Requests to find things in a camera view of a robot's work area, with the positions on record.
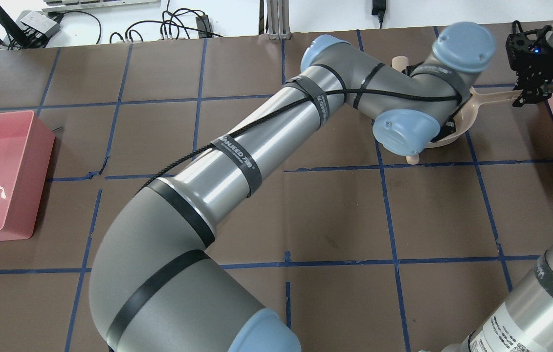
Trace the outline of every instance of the light blue cap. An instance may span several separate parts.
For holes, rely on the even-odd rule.
[[[300,71],[302,72],[305,71],[305,69],[308,69],[319,53],[321,53],[327,47],[337,43],[350,44],[345,40],[337,39],[329,34],[322,34],[321,36],[317,37],[305,50],[303,60],[300,62]]]
[[[439,122],[418,110],[394,109],[380,114],[372,132],[387,150],[401,156],[419,154],[439,134]]]
[[[437,60],[467,73],[486,70],[495,51],[493,34],[473,22],[458,22],[446,27],[433,43]]]
[[[259,310],[243,325],[228,352],[301,352],[296,335],[269,308]]]

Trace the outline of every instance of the white floor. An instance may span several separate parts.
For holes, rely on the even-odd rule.
[[[553,0],[388,0],[383,27],[444,26],[455,22],[501,23],[520,20],[553,20]],[[166,0],[154,4],[108,7],[88,12],[102,22],[102,43],[115,31],[123,33],[140,20],[160,20]],[[40,10],[43,0],[0,0],[13,18],[24,10]],[[249,36],[258,33],[259,0],[171,0],[170,8],[202,9],[211,18],[213,30],[223,36]],[[292,32],[346,31],[378,27],[370,15],[372,0],[289,0]],[[194,27],[194,16],[187,16]],[[158,24],[140,24],[136,29],[144,40],[158,40]],[[0,26],[0,36],[4,29]],[[70,14],[62,31],[49,46],[85,45],[95,42],[98,25],[86,15]]]

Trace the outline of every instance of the white sticker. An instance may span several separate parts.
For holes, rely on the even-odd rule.
[[[485,323],[482,332],[472,338],[471,352],[548,352],[511,319],[507,305],[502,305]]]

